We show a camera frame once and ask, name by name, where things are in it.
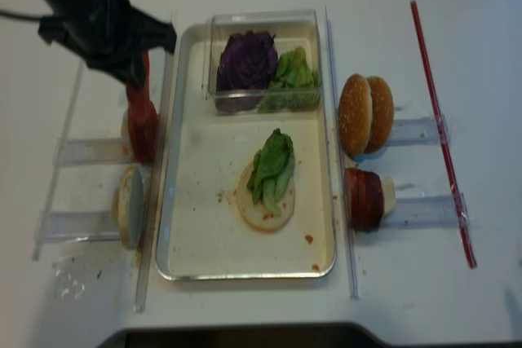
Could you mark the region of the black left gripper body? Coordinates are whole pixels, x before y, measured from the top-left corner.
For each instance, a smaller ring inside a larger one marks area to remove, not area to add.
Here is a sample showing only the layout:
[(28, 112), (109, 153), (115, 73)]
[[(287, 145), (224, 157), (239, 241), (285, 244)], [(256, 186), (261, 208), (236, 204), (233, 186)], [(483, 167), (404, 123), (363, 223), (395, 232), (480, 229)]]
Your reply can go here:
[(129, 0), (62, 0), (54, 15), (40, 19), (38, 34), (116, 79), (121, 79), (118, 66), (124, 59), (158, 47), (172, 51), (177, 40), (172, 24), (152, 18)]

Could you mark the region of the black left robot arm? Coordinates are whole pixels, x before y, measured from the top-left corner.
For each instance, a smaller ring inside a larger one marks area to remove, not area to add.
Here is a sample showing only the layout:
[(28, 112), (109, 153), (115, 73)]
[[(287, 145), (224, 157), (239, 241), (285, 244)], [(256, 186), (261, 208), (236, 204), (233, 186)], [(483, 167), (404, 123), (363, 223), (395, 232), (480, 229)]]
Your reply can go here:
[(51, 15), (26, 15), (3, 10), (2, 17), (37, 22), (38, 34), (56, 42), (96, 69), (121, 83), (142, 90), (148, 81), (146, 51), (175, 50), (177, 35), (171, 24), (133, 7), (129, 0), (45, 0)]

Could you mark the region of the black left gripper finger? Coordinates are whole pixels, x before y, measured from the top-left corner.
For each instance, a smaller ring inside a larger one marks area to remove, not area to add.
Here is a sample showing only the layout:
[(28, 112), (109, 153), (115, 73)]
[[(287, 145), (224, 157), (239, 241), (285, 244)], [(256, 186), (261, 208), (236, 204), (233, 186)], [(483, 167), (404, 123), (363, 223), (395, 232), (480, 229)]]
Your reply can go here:
[(126, 86), (145, 87), (149, 75), (148, 51), (135, 53), (118, 66), (122, 82)]

